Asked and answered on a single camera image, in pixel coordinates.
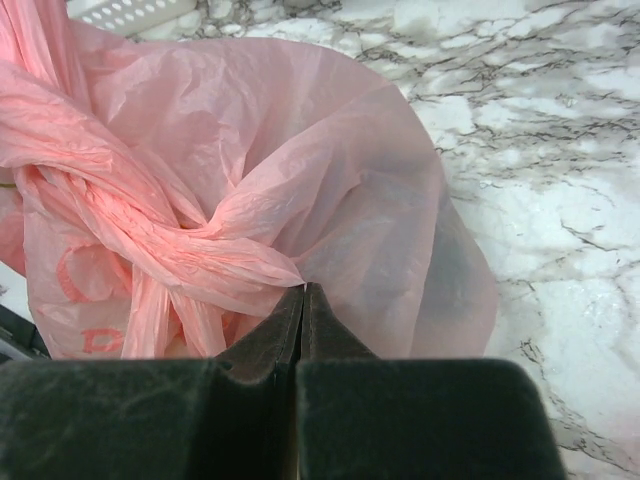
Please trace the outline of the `pink plastic bag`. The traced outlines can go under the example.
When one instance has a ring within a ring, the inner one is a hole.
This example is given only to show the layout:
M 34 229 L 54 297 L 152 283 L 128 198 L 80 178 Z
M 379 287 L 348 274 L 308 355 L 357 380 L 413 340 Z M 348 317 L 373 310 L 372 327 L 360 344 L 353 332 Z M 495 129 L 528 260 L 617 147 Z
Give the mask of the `pink plastic bag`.
M 481 355 L 497 292 L 400 90 L 269 38 L 1 5 L 1 259 L 56 359 L 214 356 L 320 284 L 387 358 Z

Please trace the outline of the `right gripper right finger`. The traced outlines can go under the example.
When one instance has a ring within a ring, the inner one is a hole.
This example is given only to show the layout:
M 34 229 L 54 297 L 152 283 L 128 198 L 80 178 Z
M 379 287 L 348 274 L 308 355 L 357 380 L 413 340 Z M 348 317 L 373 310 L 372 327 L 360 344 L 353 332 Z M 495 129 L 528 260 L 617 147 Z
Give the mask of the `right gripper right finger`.
M 498 359 L 383 360 L 309 284 L 296 366 L 304 479 L 563 479 L 538 390 Z

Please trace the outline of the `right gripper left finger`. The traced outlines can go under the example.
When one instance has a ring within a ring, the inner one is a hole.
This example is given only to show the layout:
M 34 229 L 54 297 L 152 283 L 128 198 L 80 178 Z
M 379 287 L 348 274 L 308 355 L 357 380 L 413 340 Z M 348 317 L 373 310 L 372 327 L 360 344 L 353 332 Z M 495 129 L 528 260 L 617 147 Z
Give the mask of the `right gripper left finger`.
M 5 479 L 284 479 L 304 291 L 203 359 L 14 360 Z

